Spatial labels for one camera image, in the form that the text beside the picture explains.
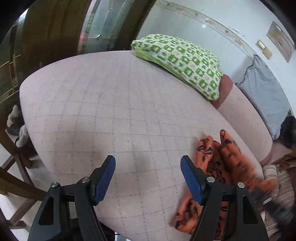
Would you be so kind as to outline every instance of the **gray pillowcase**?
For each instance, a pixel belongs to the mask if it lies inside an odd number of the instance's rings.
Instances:
[[[258,55],[254,55],[253,64],[247,68],[243,82],[236,85],[258,111],[272,139],[276,140],[290,104],[282,87]]]

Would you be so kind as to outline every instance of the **checkered pillow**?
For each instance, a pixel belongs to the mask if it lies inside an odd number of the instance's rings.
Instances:
[[[159,64],[209,100],[219,98],[220,62],[210,51],[161,34],[134,40],[131,46],[137,57]]]

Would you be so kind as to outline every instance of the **orange garment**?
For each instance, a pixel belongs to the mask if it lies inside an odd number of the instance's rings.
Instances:
[[[214,141],[211,136],[207,136],[199,141],[196,167],[221,183],[236,185],[238,182],[243,182],[250,192],[255,187],[261,188],[266,193],[274,189],[276,181],[258,179],[251,161],[241,153],[233,138],[225,130],[220,131],[220,140],[221,144]],[[222,202],[215,240],[221,240],[226,211],[227,202]],[[175,228],[192,234],[201,212],[202,206],[192,199],[190,191],[187,190],[175,217]]]

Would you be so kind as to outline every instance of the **stitched grid pattern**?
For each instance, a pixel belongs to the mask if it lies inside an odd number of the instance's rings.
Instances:
[[[116,170],[100,221],[132,241],[189,240],[170,226],[186,184],[180,159],[203,134],[226,129],[198,92],[130,51],[80,55],[28,77],[21,106],[32,142],[61,185],[77,182],[107,155]]]

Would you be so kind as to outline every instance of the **blue gripper pad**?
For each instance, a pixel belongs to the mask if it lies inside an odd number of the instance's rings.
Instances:
[[[100,180],[98,181],[98,184],[96,185],[96,195],[95,195],[95,202],[99,203],[103,201],[105,194],[107,192],[107,189],[109,187],[109,184],[111,182],[113,173],[115,171],[115,157],[111,157],[109,160],[109,163],[107,164]]]
[[[189,163],[191,160],[187,160],[184,156],[181,158],[181,171],[183,173],[183,176],[185,178],[185,181],[187,183],[187,186],[191,192],[191,195],[195,201],[197,201],[199,204],[202,204],[203,202],[203,196],[202,196],[202,187],[199,183],[199,181],[196,179],[194,173],[192,172]]]

